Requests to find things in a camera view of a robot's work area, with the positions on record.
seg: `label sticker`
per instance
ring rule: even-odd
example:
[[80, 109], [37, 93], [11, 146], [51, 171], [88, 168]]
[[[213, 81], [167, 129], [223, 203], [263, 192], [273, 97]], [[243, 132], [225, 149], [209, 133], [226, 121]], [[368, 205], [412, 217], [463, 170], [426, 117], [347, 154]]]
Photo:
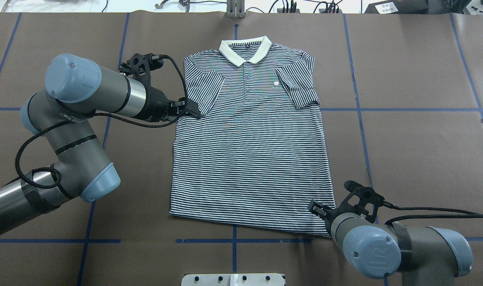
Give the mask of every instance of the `label sticker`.
[[393, 2], [375, 5], [374, 7], [376, 7], [379, 14], [389, 14], [399, 11]]

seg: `metal stand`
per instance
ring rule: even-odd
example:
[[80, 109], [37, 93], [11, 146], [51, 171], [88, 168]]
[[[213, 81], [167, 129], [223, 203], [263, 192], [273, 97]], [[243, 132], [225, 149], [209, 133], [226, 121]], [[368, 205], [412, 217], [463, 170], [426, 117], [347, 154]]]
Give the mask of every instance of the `metal stand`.
[[245, 18], [245, 0], [227, 0], [227, 18]]

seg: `ur logo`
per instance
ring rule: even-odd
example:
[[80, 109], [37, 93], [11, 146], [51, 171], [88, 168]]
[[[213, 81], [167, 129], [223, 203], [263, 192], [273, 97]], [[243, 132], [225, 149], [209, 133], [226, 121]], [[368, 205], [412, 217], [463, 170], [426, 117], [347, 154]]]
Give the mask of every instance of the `ur logo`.
[[369, 265], [372, 268], [388, 268], [388, 247], [372, 246], [370, 248]]

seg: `blue joint cap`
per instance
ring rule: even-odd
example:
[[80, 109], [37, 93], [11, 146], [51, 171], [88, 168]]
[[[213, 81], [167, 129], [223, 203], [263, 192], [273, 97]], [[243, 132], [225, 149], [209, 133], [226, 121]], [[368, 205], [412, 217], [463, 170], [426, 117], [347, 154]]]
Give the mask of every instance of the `blue joint cap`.
[[31, 131], [33, 135], [36, 135], [39, 131], [33, 126], [33, 123], [31, 123], [31, 120], [29, 120], [29, 102], [31, 101], [31, 99], [33, 99], [33, 96], [31, 96], [31, 98], [25, 102], [23, 107], [20, 109], [19, 114], [20, 114], [20, 121], [22, 121], [22, 124], [24, 125], [24, 127], [27, 130]]
[[120, 183], [121, 179], [114, 168], [114, 163], [111, 162], [87, 185], [81, 193], [81, 198], [87, 202], [95, 201], [115, 190]]
[[455, 255], [457, 260], [458, 272], [455, 277], [461, 277], [468, 275], [471, 272], [471, 265], [473, 264], [473, 252], [467, 240], [455, 230], [447, 230], [446, 228], [433, 228], [432, 226], [427, 226], [427, 228], [432, 228], [440, 236], [445, 239], [445, 241], [450, 246], [450, 249]]
[[401, 264], [395, 239], [375, 226], [358, 226], [343, 240], [343, 255], [363, 275], [383, 279], [394, 274]]
[[72, 54], [56, 56], [45, 73], [45, 89], [50, 96], [65, 103], [90, 98], [102, 80], [99, 65]]

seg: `striped polo shirt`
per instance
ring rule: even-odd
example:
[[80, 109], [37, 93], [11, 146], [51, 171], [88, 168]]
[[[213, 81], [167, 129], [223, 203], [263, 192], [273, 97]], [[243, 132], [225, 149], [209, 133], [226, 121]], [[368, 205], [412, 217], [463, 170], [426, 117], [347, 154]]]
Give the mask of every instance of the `striped polo shirt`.
[[335, 207], [314, 57], [261, 37], [184, 65], [203, 117], [176, 125], [170, 214], [328, 235], [307, 210], [311, 199]]

